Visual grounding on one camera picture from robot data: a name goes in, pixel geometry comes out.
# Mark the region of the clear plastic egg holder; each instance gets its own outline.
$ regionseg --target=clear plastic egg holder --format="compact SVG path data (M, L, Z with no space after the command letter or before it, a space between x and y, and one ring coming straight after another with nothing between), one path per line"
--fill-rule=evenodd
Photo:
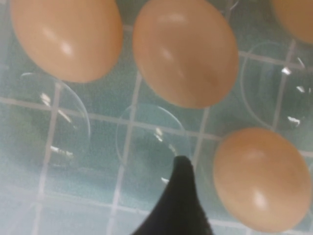
M147 124L149 120L163 125ZM189 138L179 120L150 104L137 104L124 111L116 130L116 150L125 170L125 198L145 210L152 209L163 192L174 157L191 158Z
M2 66L0 101L0 157L6 163L2 172L19 172L37 182L43 169L66 170L84 157L90 139L88 115L65 83L43 73L15 76Z

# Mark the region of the brown egg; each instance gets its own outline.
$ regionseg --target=brown egg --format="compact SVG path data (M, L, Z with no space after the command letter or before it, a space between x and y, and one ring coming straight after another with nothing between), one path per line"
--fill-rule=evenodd
M62 80L89 82L108 73L122 48L122 21L113 0L11 0L22 47Z
M178 106L215 104L237 77L235 37L204 0L148 1L134 24L133 51L148 85Z
M225 138L215 155L214 183L226 209L261 232L294 227L311 203L305 161L290 142L265 129L244 129Z
M313 44L312 0L272 0L272 6L287 31L299 40Z

